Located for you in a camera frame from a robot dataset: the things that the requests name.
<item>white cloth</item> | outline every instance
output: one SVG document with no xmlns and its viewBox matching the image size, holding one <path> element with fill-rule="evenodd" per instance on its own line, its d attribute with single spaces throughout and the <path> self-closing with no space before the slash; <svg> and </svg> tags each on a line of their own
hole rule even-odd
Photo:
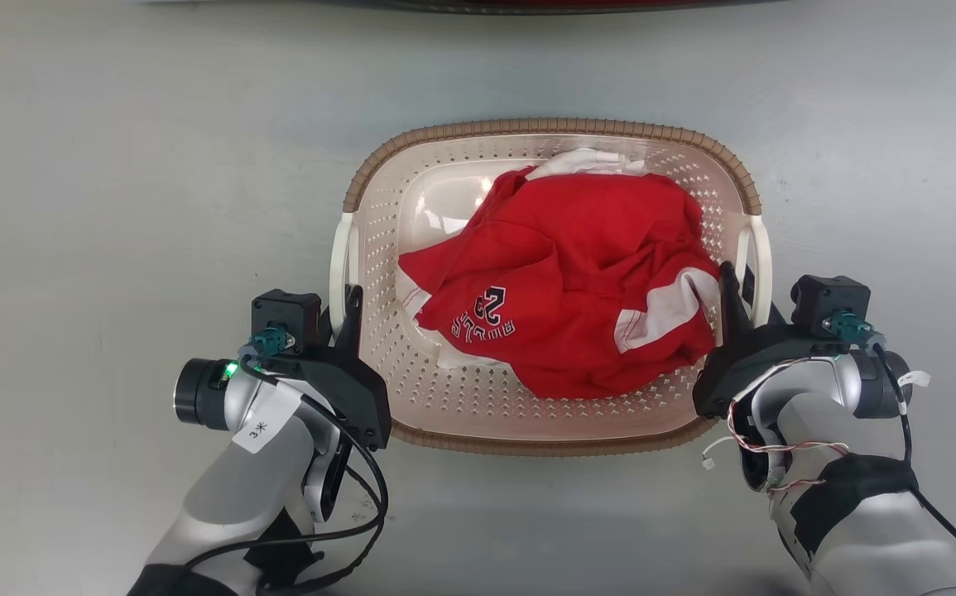
<svg viewBox="0 0 956 596">
<path fill-rule="evenodd" d="M 690 321 L 704 305 L 716 305 L 720 283 L 694 267 L 682 269 L 673 286 L 652 288 L 647 293 L 647 311 L 622 309 L 614 328 L 617 351 L 641 348 L 658 342 L 673 329 Z"/>
<path fill-rule="evenodd" d="M 526 180 L 538 180 L 561 174 L 625 174 L 641 176 L 647 173 L 647 163 L 642 159 L 629 161 L 620 152 L 596 151 L 592 148 L 561 152 L 526 176 Z"/>
</svg>

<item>laundry basket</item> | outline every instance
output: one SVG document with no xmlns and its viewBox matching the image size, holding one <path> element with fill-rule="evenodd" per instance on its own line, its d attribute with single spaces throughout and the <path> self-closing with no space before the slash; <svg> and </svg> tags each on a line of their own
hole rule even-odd
<svg viewBox="0 0 956 596">
<path fill-rule="evenodd" d="M 461 230 L 497 175 L 580 147 L 643 159 L 694 196 L 702 207 L 702 244 L 716 261 L 751 264 L 754 324 L 768 320 L 772 268 L 761 201 L 742 163 L 713 139 L 683 128 L 582 118 L 406 132 L 373 152 L 349 186 L 329 295 L 337 329 L 345 284 L 364 289 L 360 358 L 386 378 L 395 437 L 474 453 L 607 455 L 670 448 L 713 425 L 696 416 L 690 399 L 701 362 L 610 399 L 540 399 L 502 367 L 437 368 L 440 346 L 397 300 L 398 254 Z M 706 305 L 706 316 L 719 337 L 717 306 Z"/>
</svg>

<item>white label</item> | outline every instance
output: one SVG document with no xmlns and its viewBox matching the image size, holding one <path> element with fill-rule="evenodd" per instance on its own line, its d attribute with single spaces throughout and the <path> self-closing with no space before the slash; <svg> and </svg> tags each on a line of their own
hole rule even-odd
<svg viewBox="0 0 956 596">
<path fill-rule="evenodd" d="M 300 393 L 285 382 L 280 382 L 276 386 L 276 392 L 253 412 L 250 421 L 231 441 L 250 453 L 257 453 L 276 438 L 299 407 Z"/>
<path fill-rule="evenodd" d="M 905 374 L 902 374 L 901 378 L 898 378 L 897 385 L 901 385 L 901 387 L 904 387 L 905 385 L 918 385 L 920 387 L 925 387 L 930 385 L 930 374 L 921 370 L 906 372 Z"/>
</svg>

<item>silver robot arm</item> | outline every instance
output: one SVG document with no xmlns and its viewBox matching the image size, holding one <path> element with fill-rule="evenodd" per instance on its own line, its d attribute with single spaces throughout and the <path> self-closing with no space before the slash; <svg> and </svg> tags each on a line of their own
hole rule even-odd
<svg viewBox="0 0 956 596">
<path fill-rule="evenodd" d="M 378 539 L 388 507 L 372 452 L 390 436 L 386 382 L 357 358 L 362 291 L 350 288 L 331 346 L 329 317 L 314 294 L 268 291 L 252 302 L 252 335 L 238 362 L 195 358 L 176 381 L 182 422 L 233 434 L 227 450 L 187 492 L 175 523 L 129 596 L 300 596 L 348 576 Z M 377 491 L 348 467 L 355 452 Z M 377 515 L 346 531 L 329 520 L 348 474 Z M 322 559 L 310 544 L 369 533 L 350 565 L 296 584 Z"/>
<path fill-rule="evenodd" d="M 914 476 L 889 479 L 909 475 L 886 465 L 901 457 L 901 430 L 855 416 L 855 358 L 864 356 L 796 363 L 755 392 L 752 416 L 766 445 L 842 444 L 852 454 L 830 446 L 770 454 L 770 480 L 757 490 L 768 491 L 772 520 L 815 595 L 955 596 L 955 540 L 912 492 L 897 490 Z M 832 486 L 835 478 L 843 486 Z"/>
<path fill-rule="evenodd" d="M 237 374 L 223 396 L 227 429 L 237 433 L 263 405 L 290 399 L 295 392 L 326 405 L 307 382 L 281 378 L 271 386 Z M 150 554 L 130 596 L 157 594 L 158 589 L 164 591 L 166 581 L 174 584 L 166 595 L 187 594 L 187 584 L 202 594 L 254 594 L 262 574 L 276 566 L 274 561 L 258 561 L 265 569 L 254 565 L 250 555 L 254 551 L 225 552 L 195 566 L 182 579 L 181 567 L 214 548 L 271 536 L 273 528 L 276 539 L 314 533 L 315 521 L 329 515 L 324 490 L 329 488 L 327 473 L 340 445 L 339 431 L 305 404 L 256 453 L 232 442 L 187 492 L 179 516 Z M 285 573 L 293 577 L 318 559 L 308 547 L 299 550 L 289 552 L 289 563 L 282 562 L 288 565 Z"/>
<path fill-rule="evenodd" d="M 812 592 L 956 596 L 956 529 L 911 467 L 917 376 L 863 320 L 871 291 L 803 276 L 790 324 L 773 308 L 754 329 L 742 279 L 721 267 L 723 344 L 694 384 L 694 408 L 727 419 L 747 486 L 768 495 Z"/>
</svg>

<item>white stripe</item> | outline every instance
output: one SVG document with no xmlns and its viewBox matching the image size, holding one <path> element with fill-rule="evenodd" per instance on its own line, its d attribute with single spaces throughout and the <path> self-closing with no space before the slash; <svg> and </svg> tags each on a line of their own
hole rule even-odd
<svg viewBox="0 0 956 596">
<path fill-rule="evenodd" d="M 422 310 L 422 306 L 427 303 L 431 296 L 428 291 L 422 290 L 408 274 L 397 265 L 397 300 L 401 301 L 401 308 L 408 313 L 408 318 L 413 320 L 415 315 Z"/>
<path fill-rule="evenodd" d="M 455 346 L 448 343 L 444 336 L 436 331 L 428 331 L 427 336 L 433 339 L 439 348 L 437 349 L 437 368 L 459 368 L 462 366 L 488 366 L 511 368 L 509 363 L 497 361 L 494 358 L 485 358 L 485 356 L 475 356 L 456 350 Z"/>
<path fill-rule="evenodd" d="M 685 267 L 671 286 L 647 292 L 647 310 L 622 310 L 614 325 L 614 343 L 624 354 L 658 342 L 673 329 L 694 318 L 702 305 L 715 305 L 720 296 L 717 280 L 702 269 Z"/>
<path fill-rule="evenodd" d="M 526 175 L 526 180 L 540 180 L 547 176 L 562 174 L 624 174 L 641 176 L 647 173 L 647 163 L 642 159 L 629 161 L 620 152 L 595 151 L 592 148 L 561 152 Z"/>
</svg>

